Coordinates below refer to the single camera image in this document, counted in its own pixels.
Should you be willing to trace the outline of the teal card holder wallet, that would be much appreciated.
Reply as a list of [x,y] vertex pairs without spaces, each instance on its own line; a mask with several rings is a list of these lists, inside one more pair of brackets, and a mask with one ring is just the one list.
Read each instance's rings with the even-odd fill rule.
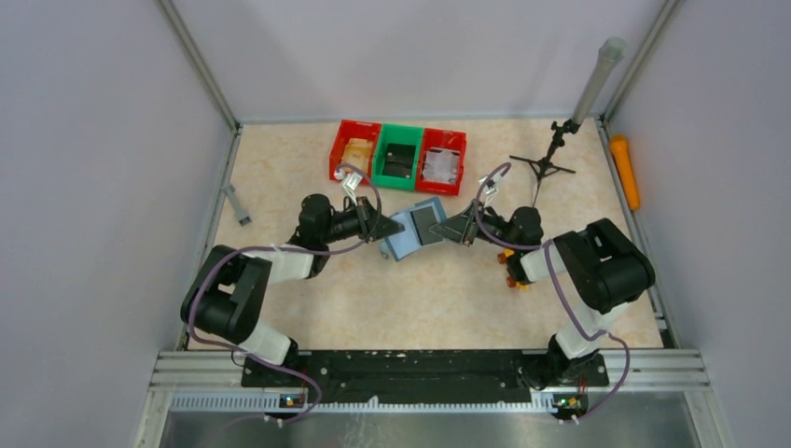
[[384,238],[379,244],[380,254],[384,259],[389,259],[392,261],[400,261],[411,254],[421,250],[422,248],[432,246],[426,245],[421,246],[413,226],[412,218],[410,216],[410,212],[417,208],[422,208],[426,206],[432,206],[435,209],[435,213],[437,215],[437,222],[444,221],[447,216],[444,211],[444,207],[442,205],[441,200],[438,196],[430,197],[429,199],[415,203],[405,209],[402,209],[390,216],[391,219],[402,223],[405,226],[405,230]]

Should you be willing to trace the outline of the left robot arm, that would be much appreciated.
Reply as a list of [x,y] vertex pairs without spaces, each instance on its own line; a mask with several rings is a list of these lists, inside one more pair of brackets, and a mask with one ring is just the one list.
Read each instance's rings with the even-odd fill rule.
[[189,330],[199,329],[262,359],[264,374],[273,383],[289,385],[298,377],[299,362],[293,356],[298,344],[261,321],[267,288],[316,277],[335,254],[332,243],[356,238],[366,244],[404,229],[365,197],[346,198],[337,210],[327,196],[308,195],[284,245],[214,246],[182,303],[181,318]]

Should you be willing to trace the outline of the dark grey credit card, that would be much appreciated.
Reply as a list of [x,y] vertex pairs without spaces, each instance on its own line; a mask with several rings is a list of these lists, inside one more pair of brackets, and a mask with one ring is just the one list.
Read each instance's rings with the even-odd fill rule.
[[432,206],[414,209],[410,212],[410,216],[421,246],[443,241],[441,236],[431,231],[431,228],[437,224],[437,215]]

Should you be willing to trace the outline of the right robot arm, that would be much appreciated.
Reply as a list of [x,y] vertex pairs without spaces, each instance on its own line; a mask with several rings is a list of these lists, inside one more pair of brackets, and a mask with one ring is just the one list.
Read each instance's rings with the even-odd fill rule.
[[613,322],[656,280],[648,258],[608,218],[545,240],[536,208],[519,207],[504,219],[490,206],[471,203],[430,231],[460,245],[480,239],[501,246],[497,260],[506,267],[511,288],[543,279],[559,288],[559,275],[570,276],[580,305],[572,308],[564,293],[558,294],[569,322],[551,336],[547,352],[529,359],[520,374],[535,389],[570,385],[580,377]]

